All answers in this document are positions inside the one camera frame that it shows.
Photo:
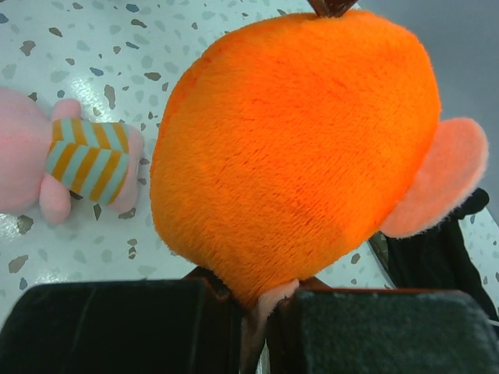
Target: speckled white floor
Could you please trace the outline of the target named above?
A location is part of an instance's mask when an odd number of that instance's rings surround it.
[[[168,95],[225,31],[309,9],[305,0],[0,0],[0,85],[30,95],[47,113],[61,97],[79,99],[89,119],[123,119],[146,139],[136,210],[118,216],[74,200],[70,219],[59,227],[47,225],[36,207],[22,217],[0,215],[0,326],[35,284],[177,278],[193,268],[161,243],[150,216],[149,160]],[[462,226],[497,305],[497,225],[485,211]],[[335,286],[389,285],[367,245],[320,278]]]

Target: stuffed toy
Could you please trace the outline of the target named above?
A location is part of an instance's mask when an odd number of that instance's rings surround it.
[[[59,101],[48,119],[29,97],[0,87],[0,212],[40,203],[51,224],[71,210],[73,191],[119,213],[137,200],[143,138],[133,127],[80,118],[80,103]]]
[[[437,225],[473,192],[488,145],[440,120],[425,48],[364,10],[232,31],[183,74],[150,170],[154,225],[258,321],[369,237]]]

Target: black fabric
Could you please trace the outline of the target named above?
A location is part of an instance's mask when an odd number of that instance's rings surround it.
[[[267,324],[273,374],[497,373],[497,339],[459,291],[299,289]]]
[[[33,287],[0,333],[0,373],[236,374],[242,310],[206,273]]]
[[[460,290],[472,296],[490,319],[499,321],[478,270],[466,251],[459,220],[489,203],[477,189],[437,227],[405,239],[387,238],[388,273],[399,288]]]

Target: pink plush foot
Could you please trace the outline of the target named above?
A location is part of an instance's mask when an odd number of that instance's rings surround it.
[[[290,298],[299,287],[297,279],[261,295],[257,307],[242,321],[241,373],[252,372],[265,341],[267,318],[284,298]]]
[[[60,181],[45,174],[40,188],[40,209],[47,222],[62,224],[71,211],[71,196]]]
[[[109,205],[111,209],[118,213],[125,213],[131,210],[135,206],[139,195],[137,175],[139,173],[139,161],[143,152],[143,137],[137,129],[131,126],[129,129],[130,164],[128,172],[126,173],[122,191],[116,200]]]

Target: orange plush toy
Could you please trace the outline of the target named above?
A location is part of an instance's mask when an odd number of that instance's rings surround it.
[[[377,231],[426,230],[475,189],[485,134],[440,113],[425,48],[371,12],[233,31],[166,106],[150,171],[157,232],[264,317]]]

